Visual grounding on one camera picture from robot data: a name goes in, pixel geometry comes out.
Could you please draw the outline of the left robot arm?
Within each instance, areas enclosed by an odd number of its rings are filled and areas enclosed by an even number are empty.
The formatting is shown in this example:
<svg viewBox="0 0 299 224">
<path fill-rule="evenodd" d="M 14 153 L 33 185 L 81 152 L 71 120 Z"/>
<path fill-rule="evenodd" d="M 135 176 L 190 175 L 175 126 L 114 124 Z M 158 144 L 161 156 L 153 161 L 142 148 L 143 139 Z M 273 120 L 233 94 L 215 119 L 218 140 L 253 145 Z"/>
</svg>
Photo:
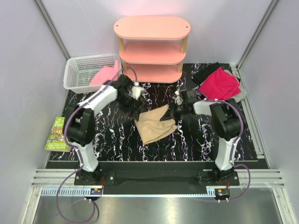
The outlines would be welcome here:
<svg viewBox="0 0 299 224">
<path fill-rule="evenodd" d="M 96 132 L 95 117 L 110 103 L 117 102 L 119 109 L 138 121 L 142 107 L 141 95 L 145 89 L 128 76 L 120 75 L 116 81 L 106 81 L 98 91 L 85 101 L 68 107 L 63 127 L 65 142 L 75 149 L 85 180 L 97 184 L 101 173 L 93 149 Z"/>
</svg>

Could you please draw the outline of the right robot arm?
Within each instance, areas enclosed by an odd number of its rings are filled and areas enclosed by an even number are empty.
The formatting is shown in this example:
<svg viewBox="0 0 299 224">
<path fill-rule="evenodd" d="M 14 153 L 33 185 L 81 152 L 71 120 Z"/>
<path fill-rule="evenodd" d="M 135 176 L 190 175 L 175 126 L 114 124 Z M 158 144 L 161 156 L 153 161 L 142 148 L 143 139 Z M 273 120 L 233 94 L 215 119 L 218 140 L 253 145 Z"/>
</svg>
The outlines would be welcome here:
<svg viewBox="0 0 299 224">
<path fill-rule="evenodd" d="M 228 100 L 198 99 L 195 91 L 176 91 L 169 108 L 160 121 L 179 120 L 187 114 L 211 116 L 214 132 L 219 136 L 218 153 L 214 161 L 215 168 L 206 176 L 199 176 L 199 181 L 214 182 L 223 185 L 233 176 L 235 169 L 246 166 L 234 164 L 234 154 L 237 144 L 247 121 L 233 98 Z"/>
</svg>

